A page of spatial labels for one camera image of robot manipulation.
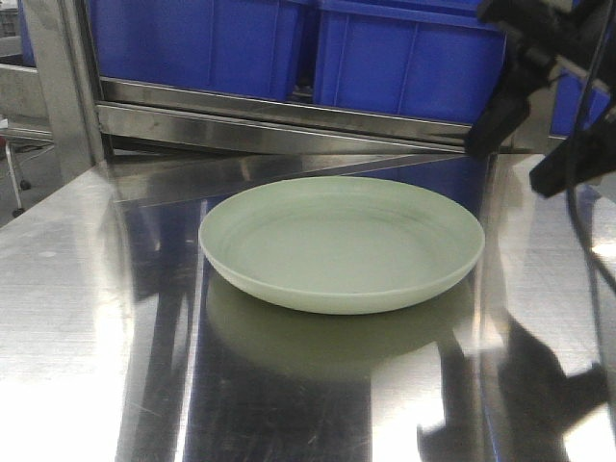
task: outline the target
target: stainless steel table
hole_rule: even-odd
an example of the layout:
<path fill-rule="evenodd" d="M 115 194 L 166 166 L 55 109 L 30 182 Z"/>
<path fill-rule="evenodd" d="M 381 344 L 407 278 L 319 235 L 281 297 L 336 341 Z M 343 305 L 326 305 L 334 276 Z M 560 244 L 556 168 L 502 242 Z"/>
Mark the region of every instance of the stainless steel table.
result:
<path fill-rule="evenodd" d="M 100 166 L 0 229 L 0 460 L 616 460 L 614 299 L 600 287 L 596 319 L 563 198 L 529 190 L 539 159 L 500 159 L 482 200 L 481 169 L 418 160 Z M 228 194 L 368 170 L 460 194 L 486 230 L 475 272 L 340 318 L 250 298 L 204 260 L 198 224 Z M 586 187 L 581 207 L 614 268 L 616 206 Z"/>

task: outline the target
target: metal frame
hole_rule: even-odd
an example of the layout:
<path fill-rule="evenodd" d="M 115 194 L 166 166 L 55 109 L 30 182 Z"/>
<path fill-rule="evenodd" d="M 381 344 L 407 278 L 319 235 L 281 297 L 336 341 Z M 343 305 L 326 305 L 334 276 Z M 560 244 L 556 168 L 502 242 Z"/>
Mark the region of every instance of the metal frame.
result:
<path fill-rule="evenodd" d="M 15 194 L 16 208 L 13 210 L 13 216 L 17 217 L 23 212 L 23 204 L 21 202 L 21 195 L 19 194 L 19 182 L 17 181 L 17 175 L 15 173 L 18 168 L 18 163 L 13 164 L 13 147 L 8 141 L 5 144 L 5 154 L 7 156 L 7 163 L 9 165 L 9 176 L 11 177 L 11 183 L 13 185 L 13 193 Z"/>
<path fill-rule="evenodd" d="M 101 78 L 83 0 L 23 0 L 23 6 L 37 69 L 0 64 L 0 91 L 15 88 L 0 101 L 0 113 L 9 117 L 9 136 L 52 134 L 65 180 L 110 157 L 117 137 L 153 149 L 260 154 L 464 151 L 468 125 Z M 508 141 L 507 152 L 548 149 L 553 92 L 535 99 L 540 111 Z"/>

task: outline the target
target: plate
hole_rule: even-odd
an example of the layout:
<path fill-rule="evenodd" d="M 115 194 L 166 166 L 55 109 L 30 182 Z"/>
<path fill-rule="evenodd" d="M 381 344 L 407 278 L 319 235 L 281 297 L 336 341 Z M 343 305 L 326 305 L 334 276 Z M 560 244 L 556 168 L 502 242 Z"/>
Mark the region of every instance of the plate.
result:
<path fill-rule="evenodd" d="M 436 192 L 358 177 L 270 183 L 220 203 L 199 241 L 218 273 L 264 301 L 355 315 L 420 303 L 477 262 L 475 217 Z"/>

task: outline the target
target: metal surface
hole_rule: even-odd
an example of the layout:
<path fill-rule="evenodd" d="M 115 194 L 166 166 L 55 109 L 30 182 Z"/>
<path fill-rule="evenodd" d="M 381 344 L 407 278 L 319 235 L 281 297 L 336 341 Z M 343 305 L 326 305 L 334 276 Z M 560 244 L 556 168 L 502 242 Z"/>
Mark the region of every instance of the metal surface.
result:
<path fill-rule="evenodd" d="M 0 57 L 14 56 L 21 54 L 21 37 L 2 37 L 0 38 Z"/>
<path fill-rule="evenodd" d="M 462 146 L 469 127 L 417 120 L 399 115 L 371 114 L 296 103 L 280 103 L 238 95 L 180 90 L 161 85 L 102 79 L 110 102 L 283 123 L 303 128 L 336 130 L 379 138 Z"/>
<path fill-rule="evenodd" d="M 255 154 L 451 154 L 461 148 L 415 141 L 385 141 L 344 133 L 282 128 L 265 122 L 181 113 L 121 104 L 99 104 L 103 133 Z"/>
<path fill-rule="evenodd" d="M 101 138 L 94 100 L 98 74 L 83 0 L 24 0 L 42 94 L 66 181 L 100 162 Z"/>
<path fill-rule="evenodd" d="M 0 114 L 23 127 L 49 130 L 45 100 L 36 69 L 0 64 Z"/>
<path fill-rule="evenodd" d="M 616 458 L 614 300 L 602 289 L 598 342 L 563 198 L 528 186 L 538 156 L 497 166 L 466 285 L 342 319 L 258 302 L 204 261 L 197 227 L 221 194 L 314 174 L 307 160 L 322 174 L 371 169 L 266 159 L 101 166 L 0 229 L 0 459 Z M 464 195 L 481 186 L 456 183 L 466 161 L 376 175 L 440 171 L 433 186 Z M 166 181 L 182 177 L 180 192 Z M 614 268 L 616 205 L 590 189 L 581 199 Z"/>
<path fill-rule="evenodd" d="M 21 141 L 26 143 L 46 145 L 53 141 L 51 132 L 31 130 L 27 128 L 0 128 L 0 136 L 10 141 Z"/>

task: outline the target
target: blue plastic crate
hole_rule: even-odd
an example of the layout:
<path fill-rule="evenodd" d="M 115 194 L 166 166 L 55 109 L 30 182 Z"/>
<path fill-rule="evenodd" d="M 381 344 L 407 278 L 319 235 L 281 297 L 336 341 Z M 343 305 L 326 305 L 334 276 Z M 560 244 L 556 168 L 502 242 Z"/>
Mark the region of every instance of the blue plastic crate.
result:
<path fill-rule="evenodd" d="M 30 42 L 30 34 L 28 33 L 28 24 L 23 15 L 23 7 L 21 6 L 21 0 L 17 0 L 17 10 L 19 16 L 19 34 L 21 35 L 21 53 L 23 63 L 25 65 L 35 65 L 35 54 L 32 50 L 32 43 Z"/>
<path fill-rule="evenodd" d="M 283 100 L 295 84 L 303 21 L 313 2 L 90 0 L 100 72 Z M 32 57 L 27 44 L 26 60 Z"/>
<path fill-rule="evenodd" d="M 581 97 L 583 83 L 573 74 L 563 70 L 563 77 L 558 81 L 556 100 L 554 101 L 554 112 L 552 117 L 552 134 L 568 136 L 571 134 L 578 102 Z M 602 91 L 594 90 L 591 103 L 589 122 L 595 121 L 607 107 L 609 96 Z"/>
<path fill-rule="evenodd" d="M 497 83 L 504 35 L 463 2 L 321 0 L 315 102 L 472 123 Z"/>
<path fill-rule="evenodd" d="M 428 162 L 409 167 L 386 168 L 359 176 L 401 181 L 442 194 L 478 215 L 488 161 L 470 157 Z"/>

